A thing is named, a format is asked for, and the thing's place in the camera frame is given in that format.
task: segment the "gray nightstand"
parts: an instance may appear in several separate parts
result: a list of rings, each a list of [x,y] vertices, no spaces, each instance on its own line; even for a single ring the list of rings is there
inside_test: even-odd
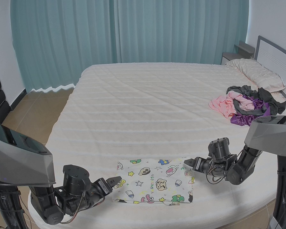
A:
[[[237,48],[237,53],[222,53],[221,65],[225,65],[225,63],[232,59],[250,59],[254,55],[255,48],[243,41],[239,41],[238,45],[234,44],[234,47]]]

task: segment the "tiled floor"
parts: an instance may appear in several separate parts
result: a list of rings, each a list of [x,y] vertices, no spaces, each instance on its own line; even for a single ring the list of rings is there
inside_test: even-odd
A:
[[[48,141],[54,123],[57,121],[72,91],[73,89],[48,93],[31,92],[23,98],[13,112],[8,114],[3,125],[45,144]],[[23,202],[27,204],[29,188],[19,187],[19,190],[21,191]],[[275,203],[272,201],[244,219],[218,229],[265,229],[268,224],[269,215],[274,210],[274,205]],[[30,226],[29,219],[26,215],[25,217],[28,226]],[[32,229],[38,229],[32,218],[31,221]],[[0,226],[5,227],[1,215]]]

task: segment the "pillow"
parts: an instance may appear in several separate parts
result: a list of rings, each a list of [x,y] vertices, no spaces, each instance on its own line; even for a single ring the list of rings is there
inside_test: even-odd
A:
[[[262,87],[271,93],[283,90],[286,87],[277,73],[263,67],[253,59],[233,59],[227,62],[226,65],[239,69],[258,88]]]

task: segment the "teal curtain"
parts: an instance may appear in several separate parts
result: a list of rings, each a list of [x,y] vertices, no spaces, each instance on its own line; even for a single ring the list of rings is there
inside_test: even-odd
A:
[[[246,40],[249,0],[118,0],[122,62],[221,63]]]
[[[221,62],[245,41],[249,0],[11,0],[27,91],[76,84],[93,64]]]
[[[114,0],[11,0],[26,90],[76,84],[93,64],[117,63]]]

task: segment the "pink cloth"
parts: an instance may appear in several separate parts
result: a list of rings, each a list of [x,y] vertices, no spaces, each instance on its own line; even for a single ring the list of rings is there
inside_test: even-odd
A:
[[[225,118],[228,118],[229,116],[236,114],[233,99],[239,101],[239,107],[242,110],[254,110],[254,105],[251,100],[243,98],[242,94],[234,91],[229,91],[227,95],[213,99],[209,102],[209,106],[211,109],[222,113]]]

